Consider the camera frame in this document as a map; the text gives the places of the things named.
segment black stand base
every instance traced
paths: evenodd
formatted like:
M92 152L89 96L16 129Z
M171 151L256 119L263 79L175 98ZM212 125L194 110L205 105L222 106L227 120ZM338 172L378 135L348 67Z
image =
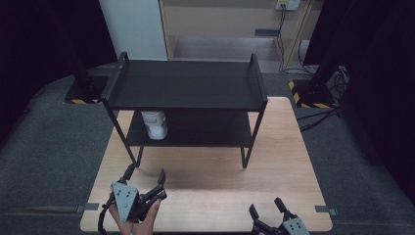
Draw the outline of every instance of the black stand base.
M65 104L97 104L101 103L101 93L107 85L107 76L90 76L94 92L85 94L75 81L65 97Z
M297 107L302 108L335 108L336 102L327 88L318 92L309 92L309 80L290 81L290 89L293 93Z

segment gray floor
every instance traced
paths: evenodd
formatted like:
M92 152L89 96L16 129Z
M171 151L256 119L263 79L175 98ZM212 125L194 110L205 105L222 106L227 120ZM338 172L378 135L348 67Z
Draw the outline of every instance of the gray floor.
M269 39L187 37L178 42L176 60L241 61L251 53L258 55L269 96L292 100L288 82L310 79L278 73L278 56ZM0 151L0 235L83 234L79 212L17 210L71 208L88 200L113 125L102 105L63 104L72 82L73 77L65 77L39 91ZM322 112L294 110L298 118ZM300 120L299 126L318 119ZM330 232L313 234L415 234L414 206L384 167L365 161L342 117L329 117L302 136L326 204L338 212Z

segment robotic arm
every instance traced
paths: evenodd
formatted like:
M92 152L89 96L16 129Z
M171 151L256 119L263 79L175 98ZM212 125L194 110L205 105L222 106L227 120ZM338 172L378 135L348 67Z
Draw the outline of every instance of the robotic arm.
M284 214L283 222L277 227L270 227L259 220L259 215L256 212L254 204L250 206L250 214L254 220L253 234L265 235L309 235L304 223L296 215L287 210L283 201L280 198L274 200L280 213Z
M151 205L157 200L164 200L167 198L167 195L164 191L164 182L165 182L165 172L164 169L161 170L158 186L150 190L146 194L139 194L138 189L128 186L126 181L131 178L132 173L134 172L134 164L128 166L125 174L119 181L113 182L113 192L110 194L109 199L103 205L103 210L100 213L98 219L98 231L107 235L107 231L104 229L104 217L105 214L114 202L118 208L119 220L122 223L125 223L127 220L132 222L143 221Z

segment wall outlet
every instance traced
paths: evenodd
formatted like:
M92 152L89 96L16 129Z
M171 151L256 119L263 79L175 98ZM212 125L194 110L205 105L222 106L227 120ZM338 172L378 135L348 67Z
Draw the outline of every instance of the wall outlet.
M275 10L281 11L282 7L281 5L286 5L287 11L296 11L299 9L301 0L277 0L277 4L275 5Z

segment wooden table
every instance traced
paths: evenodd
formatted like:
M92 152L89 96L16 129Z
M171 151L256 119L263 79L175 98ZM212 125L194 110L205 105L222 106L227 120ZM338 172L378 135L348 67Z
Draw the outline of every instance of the wooden table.
M131 116L132 112L119 113L122 128L127 128ZM161 203L155 232L250 232L251 204L263 222L279 226L282 215L273 202L276 197L309 231L332 228L329 214L316 211L315 206L325 206L325 202L287 98L269 97L245 169L241 167L240 150L235 148L148 147L144 155L128 185L147 193L157 185L164 168L167 198ZM131 159L114 130L88 200L100 207L84 212L80 222L83 231L97 231L110 185L123 176L129 164ZM109 213L104 227L117 231Z

